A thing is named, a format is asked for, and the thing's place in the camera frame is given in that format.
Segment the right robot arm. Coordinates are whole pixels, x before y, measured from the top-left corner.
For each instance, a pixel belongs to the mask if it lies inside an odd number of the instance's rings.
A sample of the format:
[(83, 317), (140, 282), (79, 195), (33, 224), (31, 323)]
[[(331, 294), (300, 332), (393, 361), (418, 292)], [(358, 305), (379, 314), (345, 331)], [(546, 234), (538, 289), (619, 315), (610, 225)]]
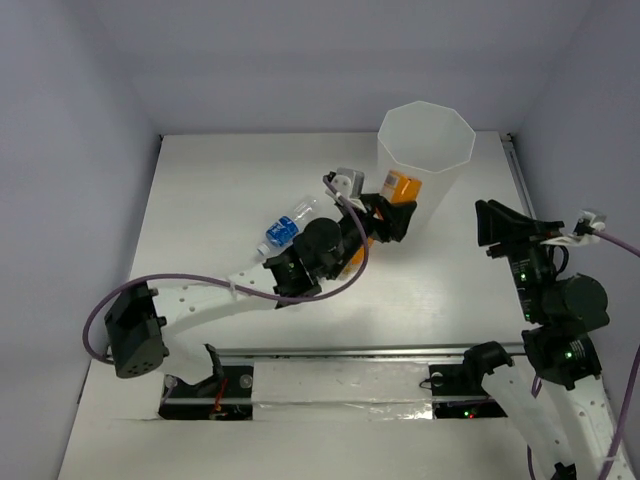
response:
[(622, 437), (639, 364), (632, 364), (614, 417), (589, 337), (610, 323), (607, 293), (590, 276), (562, 277), (554, 262), (557, 250), (606, 239), (605, 215), (584, 210), (564, 234), (561, 221), (533, 219), (495, 200), (479, 200), (475, 210), (479, 246), (490, 258), (507, 260), (523, 317), (534, 326), (521, 336), (535, 375), (524, 382), (506, 350), (487, 342), (465, 352), (462, 384), (486, 392), (506, 413), (527, 445), (531, 478), (637, 478)]

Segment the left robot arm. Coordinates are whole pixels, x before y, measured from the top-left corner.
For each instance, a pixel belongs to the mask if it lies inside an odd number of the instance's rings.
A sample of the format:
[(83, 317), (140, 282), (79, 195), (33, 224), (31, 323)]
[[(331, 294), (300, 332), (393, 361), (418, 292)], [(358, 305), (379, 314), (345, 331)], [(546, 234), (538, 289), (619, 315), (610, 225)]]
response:
[(104, 317), (112, 365), (120, 379), (154, 371), (172, 375), (197, 395), (215, 392), (222, 381), (219, 354), (209, 324), (253, 311), (274, 311), (318, 302), (349, 288), (324, 291), (369, 243), (401, 242), (417, 208), (414, 200), (391, 203), (380, 194), (352, 201), (334, 196), (340, 220), (318, 217), (289, 245), (258, 265), (225, 279), (187, 273), (135, 278), (106, 300)]

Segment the orange bottle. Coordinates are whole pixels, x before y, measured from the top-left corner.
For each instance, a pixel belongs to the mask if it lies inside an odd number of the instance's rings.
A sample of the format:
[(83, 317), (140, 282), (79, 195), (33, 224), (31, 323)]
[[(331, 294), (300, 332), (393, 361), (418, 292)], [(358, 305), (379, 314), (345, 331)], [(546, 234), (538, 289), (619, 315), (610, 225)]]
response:
[(391, 204), (416, 201), (422, 182), (397, 170), (389, 170), (380, 194)]
[(345, 280), (349, 276), (357, 272), (364, 260), (364, 254), (365, 254), (365, 248), (360, 247), (359, 250), (353, 255), (351, 260), (345, 265), (339, 278), (342, 280)]

